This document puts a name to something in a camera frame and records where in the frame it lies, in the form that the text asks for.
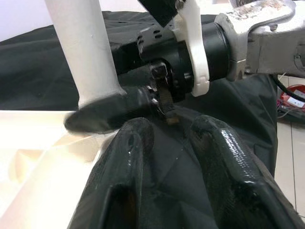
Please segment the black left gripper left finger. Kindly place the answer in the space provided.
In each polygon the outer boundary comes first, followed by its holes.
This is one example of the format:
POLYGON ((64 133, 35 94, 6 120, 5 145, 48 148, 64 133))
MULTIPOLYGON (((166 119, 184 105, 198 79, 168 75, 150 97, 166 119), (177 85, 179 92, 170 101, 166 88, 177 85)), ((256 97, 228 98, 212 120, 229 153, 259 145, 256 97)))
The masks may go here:
POLYGON ((68 228, 139 228, 144 159, 153 144, 147 119, 127 121, 94 165, 68 228))

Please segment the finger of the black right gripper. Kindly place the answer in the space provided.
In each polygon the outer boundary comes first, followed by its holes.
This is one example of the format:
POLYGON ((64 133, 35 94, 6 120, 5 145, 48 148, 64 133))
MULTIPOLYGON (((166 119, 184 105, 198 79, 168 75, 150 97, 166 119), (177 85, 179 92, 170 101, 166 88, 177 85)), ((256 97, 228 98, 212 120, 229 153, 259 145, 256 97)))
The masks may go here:
POLYGON ((112 57, 117 74, 143 66, 136 42, 126 44, 112 42, 112 57))
POLYGON ((128 120, 153 113, 153 93, 147 87, 125 87, 123 93, 94 100, 70 113, 64 126, 73 133, 106 134, 128 120))

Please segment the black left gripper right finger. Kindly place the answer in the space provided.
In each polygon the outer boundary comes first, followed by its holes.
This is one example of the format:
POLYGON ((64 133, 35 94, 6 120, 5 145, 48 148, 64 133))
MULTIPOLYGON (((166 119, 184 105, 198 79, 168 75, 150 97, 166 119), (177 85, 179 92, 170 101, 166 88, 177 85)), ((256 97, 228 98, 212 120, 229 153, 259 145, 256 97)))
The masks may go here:
POLYGON ((300 228, 298 213, 269 170, 227 123, 198 116, 190 141, 218 228, 300 228))

